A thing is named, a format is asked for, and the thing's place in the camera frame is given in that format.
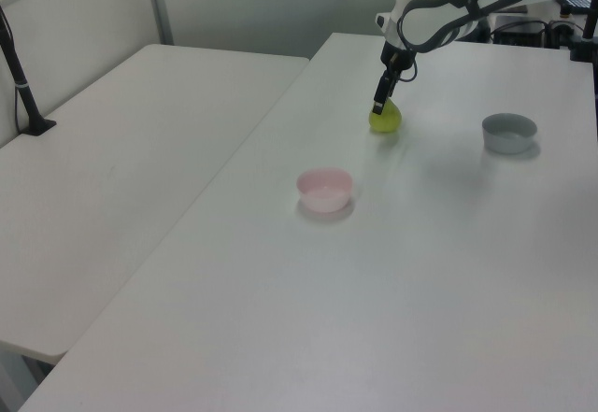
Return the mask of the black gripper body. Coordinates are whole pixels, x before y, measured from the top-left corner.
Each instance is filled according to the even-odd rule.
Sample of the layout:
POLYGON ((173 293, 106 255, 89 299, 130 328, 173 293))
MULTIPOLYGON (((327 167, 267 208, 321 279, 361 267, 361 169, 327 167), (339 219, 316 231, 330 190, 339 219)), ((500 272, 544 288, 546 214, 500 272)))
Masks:
POLYGON ((410 69, 414 63, 414 53, 385 43, 381 52, 381 62, 394 77, 401 77, 402 73, 410 69))

